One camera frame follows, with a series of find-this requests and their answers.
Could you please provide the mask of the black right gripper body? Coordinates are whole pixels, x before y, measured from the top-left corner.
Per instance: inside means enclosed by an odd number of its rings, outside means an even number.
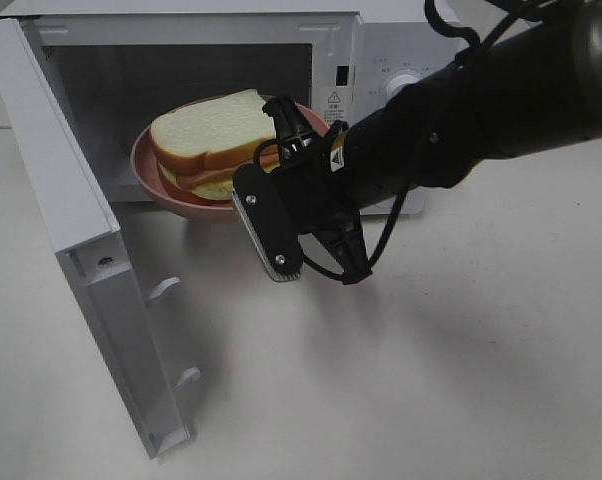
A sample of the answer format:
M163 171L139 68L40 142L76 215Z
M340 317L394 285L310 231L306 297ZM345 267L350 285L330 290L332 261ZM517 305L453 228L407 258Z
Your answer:
M342 268L332 272L309 257L307 266L344 285L372 274L359 210L330 190L332 142L346 132L345 122L319 135L312 127L276 128L282 165L271 172L296 235L311 234Z

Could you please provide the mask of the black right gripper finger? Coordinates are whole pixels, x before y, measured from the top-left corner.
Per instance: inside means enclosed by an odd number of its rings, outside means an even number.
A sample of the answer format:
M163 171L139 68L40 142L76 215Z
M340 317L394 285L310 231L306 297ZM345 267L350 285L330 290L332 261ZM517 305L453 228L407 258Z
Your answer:
M231 199L268 276L275 282L297 280L303 251L271 176L255 164L233 174Z
M316 131L289 96L268 99L262 111L272 118L280 155L293 155L316 140Z

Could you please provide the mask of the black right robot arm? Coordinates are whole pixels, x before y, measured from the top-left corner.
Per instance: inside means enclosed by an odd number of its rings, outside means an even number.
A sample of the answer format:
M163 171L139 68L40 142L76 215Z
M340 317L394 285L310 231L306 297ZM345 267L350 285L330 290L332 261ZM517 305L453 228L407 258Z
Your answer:
M465 40L445 68L402 87L385 107L324 134L286 96L264 112L280 164L233 176L232 202L271 279L310 266L310 234L345 285L367 278L408 192L451 188L486 159L512 159L602 138L602 1L503 1L485 37L424 10L440 35Z

